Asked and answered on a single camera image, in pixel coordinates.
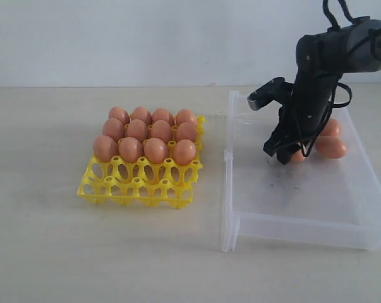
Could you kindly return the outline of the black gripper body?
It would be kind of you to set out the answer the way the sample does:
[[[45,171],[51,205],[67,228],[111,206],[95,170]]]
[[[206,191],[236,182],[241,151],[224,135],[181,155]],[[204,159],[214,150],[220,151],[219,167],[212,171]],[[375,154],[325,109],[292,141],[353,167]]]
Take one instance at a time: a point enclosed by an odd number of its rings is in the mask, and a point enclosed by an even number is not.
[[[297,73],[291,97],[283,106],[274,130],[284,135],[281,148],[310,140],[319,132],[331,112],[331,100],[338,81],[338,74],[313,76]]]

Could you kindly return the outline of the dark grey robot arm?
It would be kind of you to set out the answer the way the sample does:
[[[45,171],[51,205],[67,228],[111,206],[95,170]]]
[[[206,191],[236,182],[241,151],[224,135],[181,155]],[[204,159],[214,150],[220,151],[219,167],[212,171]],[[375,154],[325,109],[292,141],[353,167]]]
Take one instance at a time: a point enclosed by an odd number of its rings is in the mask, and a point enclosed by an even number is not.
[[[307,157],[330,119],[337,88],[344,74],[381,70],[381,21],[305,35],[296,46],[298,71],[292,90],[279,110],[279,123],[263,150],[287,164],[295,152]]]

